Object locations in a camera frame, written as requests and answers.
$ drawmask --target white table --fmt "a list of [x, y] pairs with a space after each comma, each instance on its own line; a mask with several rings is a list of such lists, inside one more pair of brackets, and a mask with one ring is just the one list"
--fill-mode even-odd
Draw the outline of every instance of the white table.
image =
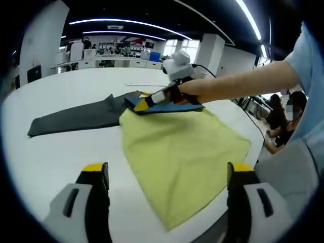
[[153, 61], [149, 61], [146, 59], [141, 59], [141, 58], [135, 58], [135, 57], [124, 57], [122, 55], [108, 55], [108, 56], [95, 56], [94, 58], [89, 58], [89, 59], [82, 59], [82, 60], [78, 60], [78, 61], [71, 61], [71, 62], [65, 62], [65, 63], [60, 63], [57, 65], [52, 66], [51, 68], [53, 69], [57, 69], [58, 67], [63, 67], [63, 66], [67, 66], [70, 65], [72, 63], [87, 63], [87, 62], [101, 62], [101, 61], [116, 61], [119, 62], [119, 65], [123, 65], [123, 66], [118, 66], [118, 67], [130, 67], [130, 63], [137, 63], [140, 62], [141, 64], [145, 64], [145, 66], [141, 66], [141, 67], [146, 67], [146, 68], [153, 68], [153, 69], [161, 69], [162, 63], [160, 62], [153, 62]]
[[[167, 232], [146, 200], [123, 152], [121, 127], [51, 134], [29, 138], [32, 120], [66, 108], [115, 97], [140, 87], [135, 81], [167, 85], [161, 70], [141, 68], [94, 68], [48, 76], [14, 91], [4, 102], [2, 129], [8, 167], [27, 208], [42, 221], [50, 201], [82, 168], [90, 163], [109, 163], [109, 228], [114, 243], [183, 242], [204, 233], [226, 211], [223, 190], [190, 220]], [[160, 87], [145, 86], [153, 92]], [[228, 126], [252, 142], [245, 162], [254, 166], [262, 136], [248, 116], [231, 101], [206, 104]]]

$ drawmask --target led strip light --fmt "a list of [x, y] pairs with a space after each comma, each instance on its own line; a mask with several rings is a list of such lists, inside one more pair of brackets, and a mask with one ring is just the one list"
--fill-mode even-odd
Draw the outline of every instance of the led strip light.
[[245, 3], [243, 2], [243, 0], [235, 0], [237, 2], [237, 4], [241, 7], [241, 9], [243, 10], [243, 12], [245, 13], [246, 17], [248, 18], [253, 30], [254, 30], [254, 33], [257, 37], [257, 39], [260, 41], [261, 40], [261, 34], [260, 34], [260, 31], [258, 29], [258, 26], [257, 24], [255, 23], [248, 7], [245, 5]]
[[166, 41], [166, 39], [156, 37], [153, 35], [148, 35], [148, 34], [140, 34], [140, 33], [134, 33], [134, 32], [126, 32], [126, 31], [114, 31], [114, 30], [100, 30], [100, 31], [86, 31], [83, 32], [83, 34], [94, 34], [94, 33], [121, 33], [121, 34], [136, 34], [136, 35], [142, 35], [146, 37], [151, 37], [155, 39], [160, 39], [161, 41]]
[[158, 29], [163, 29], [165, 31], [168, 31], [168, 32], [171, 32], [173, 34], [177, 34], [179, 36], [182, 36], [186, 39], [189, 39], [189, 40], [192, 40], [191, 38], [183, 35], [183, 34], [180, 34], [178, 32], [175, 32], [173, 30], [170, 30], [170, 29], [167, 29], [167, 28], [163, 28], [161, 26], [157, 26], [157, 25], [154, 25], [154, 24], [148, 24], [148, 23], [144, 23], [144, 22], [140, 22], [140, 21], [134, 21], [134, 20], [126, 20], [126, 19], [86, 19], [86, 20], [79, 20], [79, 21], [74, 21], [74, 22], [70, 22], [69, 24], [72, 25], [72, 24], [80, 24], [80, 23], [88, 23], [88, 22], [97, 22], [97, 21], [116, 21], [116, 22], [127, 22], [127, 23], [134, 23], [134, 24], [143, 24], [143, 25], [147, 25], [147, 26], [150, 26], [150, 27], [154, 27], [154, 28], [158, 28]]
[[264, 58], [268, 58], [264, 45], [261, 45], [261, 51], [262, 51]]

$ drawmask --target blue box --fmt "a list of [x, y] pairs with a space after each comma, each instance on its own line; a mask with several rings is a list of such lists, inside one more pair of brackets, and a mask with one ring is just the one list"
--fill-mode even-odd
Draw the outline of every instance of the blue box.
[[161, 56], [161, 53], [159, 53], [159, 52], [151, 52], [150, 61], [159, 62], [160, 61], [160, 56]]

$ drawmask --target person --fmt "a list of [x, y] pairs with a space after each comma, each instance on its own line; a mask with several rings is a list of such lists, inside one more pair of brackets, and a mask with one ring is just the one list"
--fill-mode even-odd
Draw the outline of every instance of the person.
[[301, 34], [294, 50], [283, 61], [251, 71], [218, 77], [194, 79], [179, 86], [182, 93], [196, 95], [200, 103], [258, 94], [276, 93], [301, 85], [308, 97], [304, 115], [288, 144], [303, 139], [319, 174], [324, 174], [324, 35], [316, 14], [324, 9], [322, 1], [300, 1], [303, 12]]
[[84, 44], [84, 49], [85, 50], [91, 48], [92, 44], [91, 44], [91, 41], [89, 40], [88, 37], [85, 37], [82, 42]]
[[287, 102], [287, 115], [290, 121], [274, 130], [267, 131], [270, 138], [276, 138], [276, 145], [269, 140], [264, 142], [265, 147], [270, 153], [274, 154], [279, 152], [288, 143], [304, 113], [306, 103], [307, 99], [303, 92], [296, 91], [291, 94]]
[[119, 55], [119, 54], [120, 54], [120, 47], [117, 47], [117, 48], [116, 48], [115, 54], [116, 54], [116, 55]]
[[284, 124], [286, 124], [287, 119], [285, 116], [285, 111], [281, 106], [280, 98], [277, 94], [270, 97], [270, 105], [272, 111], [265, 117], [261, 117], [261, 121], [270, 126], [270, 129], [274, 130]]

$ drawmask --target white pillar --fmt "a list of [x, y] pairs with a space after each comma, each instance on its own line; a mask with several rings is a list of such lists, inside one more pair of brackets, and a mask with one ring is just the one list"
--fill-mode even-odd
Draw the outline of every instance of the white pillar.
[[27, 84], [27, 71], [41, 65], [42, 77], [55, 73], [55, 55], [59, 51], [69, 8], [61, 0], [46, 6], [28, 26], [20, 53], [20, 86]]
[[204, 34], [200, 43], [196, 63], [208, 68], [216, 74], [220, 63], [225, 40], [217, 34]]
[[181, 50], [183, 40], [178, 40], [177, 45], [176, 45], [176, 50], [174, 52], [177, 52]]

